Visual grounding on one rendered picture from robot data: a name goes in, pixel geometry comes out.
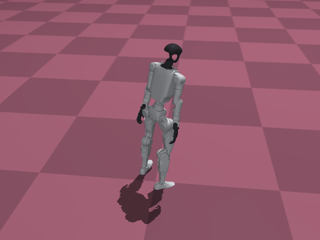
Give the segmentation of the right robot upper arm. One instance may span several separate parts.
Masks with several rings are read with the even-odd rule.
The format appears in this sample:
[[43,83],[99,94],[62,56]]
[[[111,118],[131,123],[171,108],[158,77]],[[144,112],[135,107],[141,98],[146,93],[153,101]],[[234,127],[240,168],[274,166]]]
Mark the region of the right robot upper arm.
[[175,83],[175,86],[174,86],[172,103],[174,106],[176,106],[177,101],[182,100],[180,99],[180,97],[183,92],[183,87],[186,82],[186,78],[182,74],[175,72],[173,76],[173,82]]

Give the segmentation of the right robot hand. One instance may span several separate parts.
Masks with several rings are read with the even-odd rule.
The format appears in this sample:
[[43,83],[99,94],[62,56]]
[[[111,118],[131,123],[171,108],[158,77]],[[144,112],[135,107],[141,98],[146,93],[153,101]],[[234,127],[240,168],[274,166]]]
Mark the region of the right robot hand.
[[173,141],[170,141],[169,144],[173,144],[173,143],[176,141],[176,138],[177,138],[177,136],[178,136],[178,129],[179,129],[179,127],[178,127],[178,124],[177,124],[176,122],[173,124],[172,129],[174,129]]

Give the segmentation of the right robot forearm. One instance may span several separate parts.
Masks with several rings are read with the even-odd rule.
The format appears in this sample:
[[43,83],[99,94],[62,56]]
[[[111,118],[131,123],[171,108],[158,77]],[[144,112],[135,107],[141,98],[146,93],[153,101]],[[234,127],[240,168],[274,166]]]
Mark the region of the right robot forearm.
[[183,105],[183,101],[180,99],[177,101],[176,106],[172,108],[173,114],[172,114],[172,126],[174,123],[177,123],[177,127],[180,125],[180,112]]

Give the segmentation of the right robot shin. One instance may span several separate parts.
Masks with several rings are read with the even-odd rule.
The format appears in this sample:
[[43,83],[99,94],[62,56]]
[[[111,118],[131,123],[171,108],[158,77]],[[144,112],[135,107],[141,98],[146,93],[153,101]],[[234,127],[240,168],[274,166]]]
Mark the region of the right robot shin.
[[165,184],[166,175],[169,169],[169,163],[170,163],[170,155],[168,156],[166,152],[163,152],[159,156],[159,159],[157,160],[159,182],[161,185]]

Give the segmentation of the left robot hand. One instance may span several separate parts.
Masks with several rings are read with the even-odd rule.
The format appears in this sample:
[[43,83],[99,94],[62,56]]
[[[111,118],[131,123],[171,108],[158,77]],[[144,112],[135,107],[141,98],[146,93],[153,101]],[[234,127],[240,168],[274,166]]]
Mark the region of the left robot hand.
[[[142,120],[141,120],[141,117],[144,118],[144,116],[143,116],[143,114],[142,114],[142,112],[143,112],[142,110],[146,108],[146,105],[143,104],[140,108],[141,108],[141,109],[140,109],[140,111],[139,111],[139,113],[138,113],[138,116],[137,116],[136,121],[137,121],[137,123],[142,124],[143,122],[142,122]],[[141,122],[142,122],[142,123],[141,123]]]

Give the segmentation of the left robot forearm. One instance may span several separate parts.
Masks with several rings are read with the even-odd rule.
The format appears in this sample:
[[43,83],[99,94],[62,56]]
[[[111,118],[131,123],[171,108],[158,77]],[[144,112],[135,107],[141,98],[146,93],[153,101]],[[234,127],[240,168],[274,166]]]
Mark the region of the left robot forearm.
[[147,86],[146,86],[144,93],[145,94],[143,98],[143,103],[141,104],[141,106],[145,104],[146,105],[145,109],[146,109],[149,106],[149,103],[151,100],[151,90],[147,89]]

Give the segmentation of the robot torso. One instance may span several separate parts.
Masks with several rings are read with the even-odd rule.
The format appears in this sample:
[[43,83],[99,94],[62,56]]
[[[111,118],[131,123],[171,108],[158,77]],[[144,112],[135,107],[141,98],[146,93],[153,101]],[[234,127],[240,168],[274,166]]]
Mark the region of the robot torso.
[[[162,63],[163,62],[163,63]],[[148,109],[148,116],[155,122],[160,123],[159,119],[166,116],[167,110],[164,108],[174,95],[175,83],[174,73],[180,73],[177,68],[165,69],[161,67],[164,61],[157,63],[153,70],[150,92],[151,98],[156,100]]]

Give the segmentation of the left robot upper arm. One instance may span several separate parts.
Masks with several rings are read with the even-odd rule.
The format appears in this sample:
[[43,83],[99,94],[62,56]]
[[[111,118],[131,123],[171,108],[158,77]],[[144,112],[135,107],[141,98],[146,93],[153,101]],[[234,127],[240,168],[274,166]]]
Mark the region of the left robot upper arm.
[[158,64],[158,63],[159,62],[152,62],[149,64],[149,74],[148,74],[148,81],[147,81],[147,86],[146,86],[146,88],[148,90],[151,90],[151,82],[152,82],[154,68],[155,68],[156,64]]

